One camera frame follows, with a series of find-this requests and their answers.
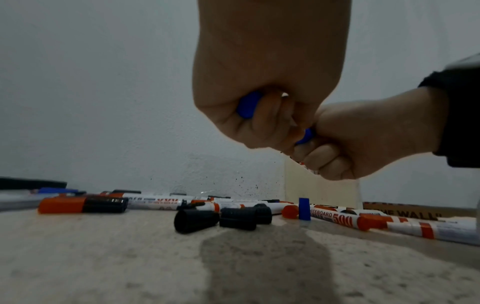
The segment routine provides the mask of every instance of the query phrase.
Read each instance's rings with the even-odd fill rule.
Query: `beige block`
[[[358,208],[360,187],[356,180],[328,181],[314,175],[291,159],[285,160],[285,198],[298,202],[307,197],[310,203]]]

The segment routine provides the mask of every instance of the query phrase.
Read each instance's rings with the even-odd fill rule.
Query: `white wall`
[[[477,0],[356,0],[342,79],[329,102],[376,99],[415,88],[434,70],[480,52]],[[401,160],[360,181],[363,201],[474,207],[480,170],[444,158]]]
[[[283,197],[279,153],[193,106],[194,0],[0,2],[0,175]]]

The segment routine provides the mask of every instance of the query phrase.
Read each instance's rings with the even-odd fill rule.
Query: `brown box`
[[[370,210],[379,210],[388,215],[427,220],[438,220],[438,217],[477,216],[477,210],[469,208],[431,207],[379,202],[363,202],[363,208]]]

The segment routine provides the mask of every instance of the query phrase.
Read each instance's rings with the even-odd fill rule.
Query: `blue marker cap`
[[[308,198],[298,199],[298,219],[311,220],[310,218],[310,200]]]
[[[65,189],[65,188],[40,188],[38,193],[77,193],[76,189]]]
[[[259,103],[259,100],[262,98],[262,93],[259,91],[253,91],[248,93],[247,95],[240,98],[240,102],[236,108],[236,112],[240,115],[240,117],[245,119],[250,119],[254,116],[255,108]],[[312,129],[306,129],[305,135],[302,139],[297,141],[295,144],[301,145],[308,142],[315,136],[315,131]]]
[[[262,93],[259,91],[253,91],[242,98],[240,98],[240,102],[236,108],[236,112],[240,115],[240,117],[245,119],[250,119],[254,116],[255,108],[259,103],[259,100],[262,98]]]

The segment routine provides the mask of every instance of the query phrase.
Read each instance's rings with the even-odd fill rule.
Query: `speckled floor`
[[[0,303],[480,303],[480,248],[320,220],[176,234],[174,212],[0,213]]]

